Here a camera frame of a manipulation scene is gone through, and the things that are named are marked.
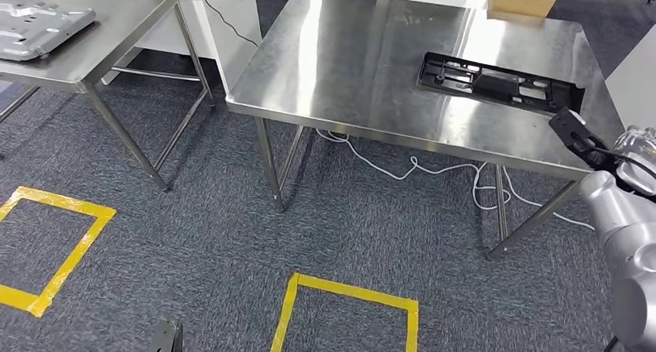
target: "beige box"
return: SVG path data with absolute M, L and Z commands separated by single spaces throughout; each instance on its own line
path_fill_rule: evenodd
M 487 0 L 487 9 L 535 17 L 546 17 L 555 0 Z

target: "floor marking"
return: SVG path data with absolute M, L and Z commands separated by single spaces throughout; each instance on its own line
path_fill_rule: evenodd
M 41 317 L 46 308 L 48 308 L 53 302 L 53 298 L 59 291 L 63 282 L 66 281 L 66 278 L 82 259 L 84 253 L 86 253 L 91 244 L 94 243 L 94 240 L 98 237 L 105 224 L 107 224 L 107 222 L 114 216 L 116 210 L 95 203 L 89 203 L 87 201 L 76 200 L 55 193 L 20 186 L 14 191 L 11 197 L 9 197 L 9 200 L 0 207 L 0 222 L 5 219 L 7 214 L 12 211 L 21 199 L 44 203 L 53 207 L 59 207 L 76 213 L 96 217 L 96 221 L 91 227 L 89 227 L 87 233 L 80 239 L 72 252 L 68 254 L 66 260 L 57 272 L 55 272 L 55 275 L 50 281 L 48 281 L 48 284 L 43 288 L 41 294 L 30 294 L 23 292 L 22 290 L 0 285 L 0 303 L 22 309 L 36 317 Z
M 296 300 L 296 292 L 299 285 L 308 288 L 323 290 L 326 292 L 333 292 L 344 296 L 351 296 L 369 302 L 378 302 L 386 306 L 405 309 L 408 311 L 407 331 L 405 336 L 405 352 L 417 351 L 417 334 L 419 332 L 419 302 L 413 299 L 401 298 L 399 296 L 391 296 L 383 292 L 376 292 L 358 288 L 357 286 L 346 285 L 339 282 L 330 280 L 319 279 L 308 275 L 301 275 L 293 273 L 287 284 L 287 292 L 285 298 L 282 300 L 282 309 L 280 311 L 280 320 L 278 327 L 275 329 L 273 342 L 271 344 L 271 352 L 281 352 L 282 342 L 285 341 L 285 334 L 287 333 L 287 326 L 289 320 L 292 318 L 292 309 L 294 301 Z

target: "black plastic tray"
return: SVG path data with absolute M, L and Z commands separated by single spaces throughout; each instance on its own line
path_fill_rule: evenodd
M 567 81 L 427 52 L 419 83 L 449 94 L 484 99 L 529 111 L 581 111 L 585 88 Z

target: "metal frame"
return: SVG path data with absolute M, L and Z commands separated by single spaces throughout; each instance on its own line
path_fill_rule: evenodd
M 262 154 L 262 158 L 264 159 L 265 177 L 272 192 L 273 204 L 275 205 L 275 209 L 278 212 L 282 212 L 285 209 L 285 205 L 282 202 L 282 187 L 285 186 L 285 181 L 287 180 L 287 175 L 289 174 L 289 167 L 292 165 L 292 162 L 296 157 L 296 151 L 299 148 L 301 136 L 305 127 L 299 125 L 296 128 L 296 134 L 294 135 L 292 145 L 289 148 L 285 162 L 282 164 L 282 171 L 278 176 L 278 173 L 275 169 L 275 160 L 273 151 L 271 150 L 271 143 L 268 138 L 266 120 L 264 118 L 257 117 L 253 117 L 253 119 L 255 120 L 255 126 L 258 129 L 260 152 Z
M 114 63 L 114 66 L 107 72 L 102 78 L 101 78 L 101 83 L 105 85 L 111 84 L 112 81 L 120 74 L 119 71 L 114 70 L 114 68 L 125 68 L 127 67 L 130 62 L 135 60 L 135 58 L 143 51 L 142 48 L 138 48 L 136 46 L 133 46 L 132 49 L 128 50 L 128 52 L 121 57 L 118 62 Z
M 179 2 L 176 2 L 173 8 L 176 13 L 178 25 L 183 33 L 185 44 L 191 55 L 194 68 L 196 69 L 196 74 L 198 75 L 197 77 L 188 76 L 188 75 L 179 75 L 175 73 L 161 73 L 161 72 L 147 71 L 147 70 L 135 70 L 126 67 L 111 68 L 111 73 L 124 72 L 124 73 L 134 73 L 134 74 L 140 74 L 150 77 L 161 77 L 161 78 L 174 79 L 174 80 L 198 81 L 203 85 L 203 90 L 200 92 L 199 96 L 194 101 L 193 105 L 191 106 L 191 108 L 186 113 L 183 120 L 178 125 L 178 128 L 171 136 L 171 139 L 167 142 L 166 147 L 163 149 L 162 153 L 158 157 L 154 166 L 150 163 L 146 155 L 139 148 L 139 146 L 137 145 L 135 140 L 130 136 L 128 131 L 125 130 L 123 124 L 121 124 L 121 122 L 116 118 L 116 116 L 114 116 L 107 103 L 103 101 L 102 97 L 100 96 L 100 94 L 95 88 L 96 83 L 93 81 L 84 80 L 81 84 L 81 86 L 84 88 L 84 90 L 91 98 L 91 101 L 93 102 L 98 112 L 100 112 L 105 122 L 107 122 L 109 127 L 118 135 L 118 137 L 128 147 L 130 152 L 132 152 L 132 155 L 141 164 L 142 168 L 150 175 L 150 177 L 153 179 L 157 187 L 160 188 L 162 191 L 169 190 L 169 186 L 166 184 L 164 179 L 162 179 L 162 177 L 159 175 L 159 170 L 162 168 L 162 165 L 164 164 L 167 157 L 173 150 L 173 147 L 176 145 L 180 136 L 185 131 L 187 125 L 190 123 L 191 118 L 194 116 L 194 114 L 196 114 L 196 110 L 198 110 L 198 107 L 200 106 L 200 103 L 203 101 L 203 99 L 206 96 L 209 96 L 210 99 L 213 99 L 212 92 L 210 90 L 210 85 L 207 83 L 207 78 L 205 77 L 205 73 L 203 72 L 203 67 L 200 65 L 200 59 L 198 57 L 198 54 L 196 53 L 196 48 L 193 45 L 193 41 L 191 40 L 189 28 L 186 24 L 186 20 L 184 19 L 183 11 L 180 8 Z M 141 50 L 139 49 L 132 49 L 128 51 L 128 53 L 126 53 L 125 56 L 119 60 L 118 63 L 121 64 L 121 62 L 123 63 L 129 62 L 130 60 L 134 59 L 133 56 L 135 56 L 135 52 L 138 53 L 140 51 Z M 111 80 L 113 80 L 114 77 L 115 76 L 110 74 L 106 75 L 108 82 L 111 82 Z M 13 111 L 15 111 L 18 107 L 20 107 L 21 104 L 25 103 L 25 101 L 27 101 L 30 97 L 32 97 L 32 95 L 36 93 L 37 90 L 39 90 L 39 87 L 36 86 L 30 87 L 27 90 L 27 92 L 25 92 L 21 97 L 19 97 L 16 101 L 10 104 L 0 114 L 0 122 L 4 121 Z
M 495 246 L 492 250 L 487 252 L 488 259 L 499 258 L 504 252 L 508 250 L 511 245 L 514 245 L 525 237 L 527 234 L 531 233 L 539 224 L 544 222 L 553 212 L 558 208 L 564 205 L 570 198 L 572 198 L 578 192 L 579 182 L 569 182 L 562 190 L 558 191 L 552 199 L 546 204 L 542 205 L 533 215 L 531 215 L 527 220 L 524 221 L 516 230 L 514 230 L 510 235 L 505 238 L 502 238 L 501 242 Z
M 183 322 L 160 320 L 150 340 L 148 352 L 183 352 Z
M 36 91 L 39 90 L 39 87 L 37 86 L 31 86 L 27 88 L 27 91 L 25 93 L 21 94 L 20 97 L 16 98 L 15 101 L 13 101 L 7 108 L 2 110 L 0 112 L 0 124 L 6 120 L 9 115 L 13 114 L 14 111 L 18 110 L 20 106 L 22 106 L 23 103 L 27 102 L 28 99 L 30 99 Z M 0 155 L 0 160 L 4 160 L 5 157 L 3 155 Z
M 287 153 L 285 162 L 282 165 L 282 171 L 280 174 L 277 173 L 275 167 L 275 159 L 273 156 L 273 151 L 271 149 L 271 142 L 268 137 L 268 129 L 266 125 L 266 120 L 264 118 L 253 117 L 255 120 L 255 126 L 258 130 L 258 141 L 260 143 L 260 152 L 262 158 L 264 159 L 265 167 L 265 177 L 267 183 L 271 190 L 272 199 L 275 205 L 275 209 L 278 212 L 282 212 L 285 209 L 285 205 L 282 201 L 282 187 L 285 185 L 287 175 L 289 173 L 289 167 L 292 165 L 292 161 L 296 156 L 296 151 L 299 147 L 299 141 L 304 126 L 298 125 L 296 128 L 296 135 L 292 141 L 292 145 Z M 499 220 L 499 244 L 487 252 L 488 259 L 499 258 L 511 245 L 515 244 L 517 241 L 525 237 L 527 234 L 532 232 L 539 224 L 544 222 L 552 213 L 559 209 L 564 203 L 566 203 L 571 197 L 576 195 L 577 187 L 579 182 L 569 182 L 565 187 L 562 188 L 554 197 L 544 204 L 540 209 L 535 211 L 527 220 L 524 221 L 517 229 L 508 234 L 507 221 L 506 221 L 506 209 L 504 205 L 504 179 L 503 179 L 503 169 L 500 165 L 494 165 L 494 182 L 497 193 L 497 218 Z

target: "white cable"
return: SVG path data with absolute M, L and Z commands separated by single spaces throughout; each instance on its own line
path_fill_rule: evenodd
M 419 170 L 421 170 L 425 173 L 432 174 L 432 175 L 436 176 L 438 174 L 442 174 L 442 173 L 445 173 L 445 172 L 448 172 L 448 171 L 454 170 L 454 169 L 472 168 L 472 169 L 476 170 L 476 174 L 474 175 L 473 183 L 472 183 L 473 203 L 481 210 L 494 210 L 494 209 L 497 209 L 497 205 L 494 205 L 492 207 L 484 207 L 483 205 L 481 205 L 478 202 L 478 199 L 477 199 L 477 196 L 476 196 L 476 191 L 477 190 L 495 190 L 497 188 L 495 186 L 479 186 L 478 185 L 478 181 L 480 179 L 480 172 L 487 165 L 487 162 L 484 162 L 483 164 L 481 164 L 481 166 L 475 166 L 474 164 L 460 164 L 460 165 L 456 165 L 456 166 L 450 166 L 448 168 L 444 168 L 444 169 L 441 169 L 441 170 L 438 170 L 438 171 L 433 171 L 433 170 L 429 170 L 429 169 L 419 165 L 419 161 L 417 160 L 417 158 L 415 156 L 411 156 L 410 157 L 410 163 L 412 164 L 412 168 L 410 168 L 410 170 L 408 170 L 403 176 L 396 176 L 396 175 L 390 173 L 389 171 L 381 168 L 380 166 L 377 166 L 377 165 L 373 164 L 371 161 L 369 161 L 369 159 L 367 159 L 366 157 L 364 157 L 360 153 L 358 153 L 358 151 L 356 151 L 355 147 L 353 147 L 353 144 L 350 142 L 348 135 L 345 138 L 340 138 L 332 132 L 328 132 L 328 135 L 324 135 L 322 132 L 319 131 L 319 129 L 315 129 L 315 130 L 316 130 L 316 134 L 318 134 L 321 138 L 324 138 L 328 141 L 335 142 L 335 143 L 346 143 L 349 146 L 350 150 L 353 152 L 353 154 L 355 156 L 357 156 L 360 160 L 366 162 L 369 166 L 371 166 L 372 168 L 378 170 L 379 172 L 381 172 L 383 174 L 386 174 L 387 176 L 390 176 L 391 178 L 396 179 L 396 180 L 404 180 L 412 172 L 414 172 L 415 169 L 419 169 Z M 527 204 L 532 205 L 534 207 L 541 207 L 542 206 L 540 203 L 536 203 L 536 202 L 527 200 L 524 197 L 520 196 L 519 193 L 517 193 L 517 191 L 514 190 L 514 187 L 513 187 L 512 181 L 511 181 L 511 177 L 508 175 L 508 171 L 506 170 L 506 167 L 504 166 L 503 169 L 504 169 L 504 174 L 506 176 L 506 179 L 508 181 L 508 188 L 510 188 L 510 190 L 511 190 L 510 192 L 508 192 L 506 190 L 503 190 L 503 194 L 505 196 L 504 204 L 508 203 L 511 200 L 512 196 L 515 196 L 515 197 L 517 197 L 518 200 L 520 200 L 523 203 L 527 203 Z M 595 230 L 594 227 L 589 225 L 589 224 L 579 222 L 577 220 L 569 219 L 567 217 L 563 217 L 562 215 L 557 214 L 557 213 L 553 213 L 553 214 L 558 219 L 564 220 L 565 222 L 575 224 L 577 226 L 585 227 L 585 228 L 588 228 L 589 230 L 592 230 L 592 231 Z

